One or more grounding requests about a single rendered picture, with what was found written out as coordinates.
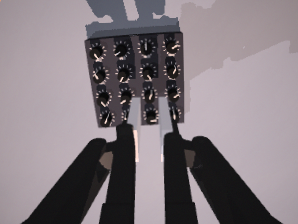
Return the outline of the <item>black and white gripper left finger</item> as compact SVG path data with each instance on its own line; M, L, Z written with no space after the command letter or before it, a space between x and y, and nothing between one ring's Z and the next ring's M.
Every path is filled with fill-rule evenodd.
M140 131L140 97L132 97L116 140L92 139L21 224L81 224L109 173L99 224L134 224Z

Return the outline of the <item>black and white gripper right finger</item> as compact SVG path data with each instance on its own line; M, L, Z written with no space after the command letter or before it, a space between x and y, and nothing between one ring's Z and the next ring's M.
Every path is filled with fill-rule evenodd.
M170 117L167 97L159 97L159 111L165 224L198 224L187 167L220 224L283 224L207 137L182 138L177 121Z

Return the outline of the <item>dark grey knob box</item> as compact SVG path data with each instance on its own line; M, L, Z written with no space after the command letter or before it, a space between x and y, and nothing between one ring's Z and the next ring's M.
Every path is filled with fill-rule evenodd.
M167 97L170 117L184 123L181 31L89 38L84 43L98 128L128 119L132 97L141 98L141 126L158 125L158 97Z

